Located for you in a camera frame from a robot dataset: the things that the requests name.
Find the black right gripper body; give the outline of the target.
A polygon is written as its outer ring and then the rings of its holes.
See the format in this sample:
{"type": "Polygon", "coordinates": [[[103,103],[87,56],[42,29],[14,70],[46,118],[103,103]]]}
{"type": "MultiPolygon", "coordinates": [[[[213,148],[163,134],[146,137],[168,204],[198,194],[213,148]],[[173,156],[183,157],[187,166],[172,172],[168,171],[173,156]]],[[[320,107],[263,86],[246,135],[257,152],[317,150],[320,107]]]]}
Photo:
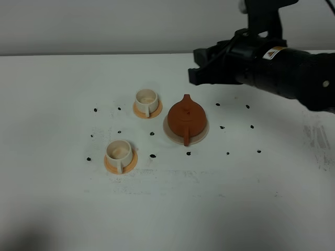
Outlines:
{"type": "Polygon", "coordinates": [[[199,68],[188,70],[190,83],[236,84],[233,78],[240,67],[253,63],[270,47],[286,46],[278,10],[285,7],[287,1],[245,2],[248,27],[237,30],[230,40],[194,50],[194,61],[199,68]]]}

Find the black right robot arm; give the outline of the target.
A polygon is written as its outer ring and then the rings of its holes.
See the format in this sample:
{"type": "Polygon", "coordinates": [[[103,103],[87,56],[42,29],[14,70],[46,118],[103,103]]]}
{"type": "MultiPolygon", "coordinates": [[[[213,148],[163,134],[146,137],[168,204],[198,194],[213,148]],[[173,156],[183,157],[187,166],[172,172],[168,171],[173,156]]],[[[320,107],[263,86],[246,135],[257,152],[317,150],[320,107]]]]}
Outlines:
{"type": "Polygon", "coordinates": [[[334,54],[291,49],[283,38],[279,9],[293,1],[240,1],[248,27],[230,40],[193,52],[190,83],[246,84],[288,99],[310,111],[334,112],[334,54]]]}

